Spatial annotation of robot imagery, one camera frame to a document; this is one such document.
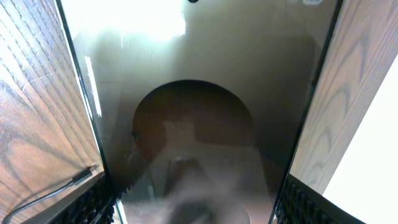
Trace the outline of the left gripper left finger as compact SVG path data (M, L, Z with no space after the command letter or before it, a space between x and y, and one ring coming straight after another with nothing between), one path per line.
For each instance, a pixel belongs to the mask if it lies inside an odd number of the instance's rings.
M103 172L24 224L112 223L114 200Z

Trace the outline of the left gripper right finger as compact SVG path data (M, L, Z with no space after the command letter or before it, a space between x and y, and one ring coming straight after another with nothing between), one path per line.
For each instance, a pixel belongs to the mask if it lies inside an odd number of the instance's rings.
M277 224L363 224L318 192L288 175L278 194L271 223Z

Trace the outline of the Galaxy S25 Ultra smartphone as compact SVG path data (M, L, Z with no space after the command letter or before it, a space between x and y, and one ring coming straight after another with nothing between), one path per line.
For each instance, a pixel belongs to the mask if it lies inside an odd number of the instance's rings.
M341 1L57 1L122 223L268 223Z

